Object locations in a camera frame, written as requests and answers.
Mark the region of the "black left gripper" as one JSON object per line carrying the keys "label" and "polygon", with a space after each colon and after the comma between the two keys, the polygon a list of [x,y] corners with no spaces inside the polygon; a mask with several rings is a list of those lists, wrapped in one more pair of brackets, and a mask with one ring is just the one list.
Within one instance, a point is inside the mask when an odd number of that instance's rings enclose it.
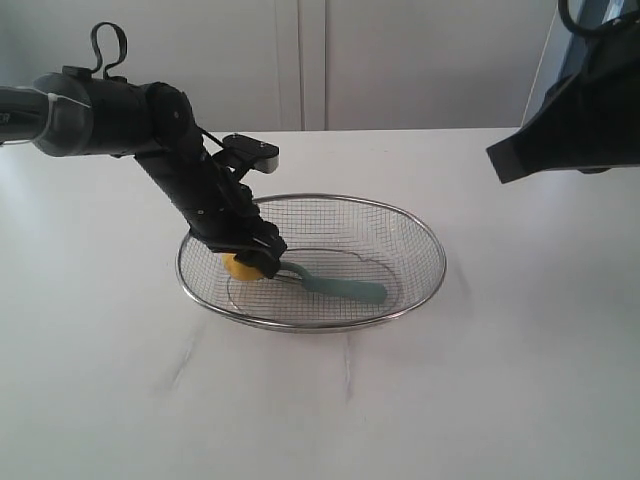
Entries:
{"label": "black left gripper", "polygon": [[167,150],[141,153],[135,160],[210,251],[231,254],[266,278],[280,271],[287,244],[278,228],[260,217],[250,189],[206,149],[195,155]]}

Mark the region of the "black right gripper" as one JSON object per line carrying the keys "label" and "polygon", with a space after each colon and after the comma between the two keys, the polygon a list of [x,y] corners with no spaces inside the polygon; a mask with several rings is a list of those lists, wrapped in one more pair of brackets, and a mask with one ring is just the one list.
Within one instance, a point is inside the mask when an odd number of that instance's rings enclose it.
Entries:
{"label": "black right gripper", "polygon": [[[587,80],[639,70],[639,18],[607,23],[588,43]],[[601,173],[639,165],[639,77],[587,83],[576,75],[551,90],[524,127],[486,149],[505,184],[545,171]]]}

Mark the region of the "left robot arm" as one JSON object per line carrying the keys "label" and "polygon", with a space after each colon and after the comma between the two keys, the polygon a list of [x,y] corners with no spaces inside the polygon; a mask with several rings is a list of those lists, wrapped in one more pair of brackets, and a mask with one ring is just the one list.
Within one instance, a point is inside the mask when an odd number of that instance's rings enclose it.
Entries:
{"label": "left robot arm", "polygon": [[52,157],[133,157],[164,192],[192,237],[214,253],[231,253],[271,278],[287,245],[264,220],[243,177],[279,164],[277,146],[230,134],[219,151],[204,145],[186,94],[168,84],[99,80],[66,68],[33,86],[1,90],[1,141],[26,141]]}

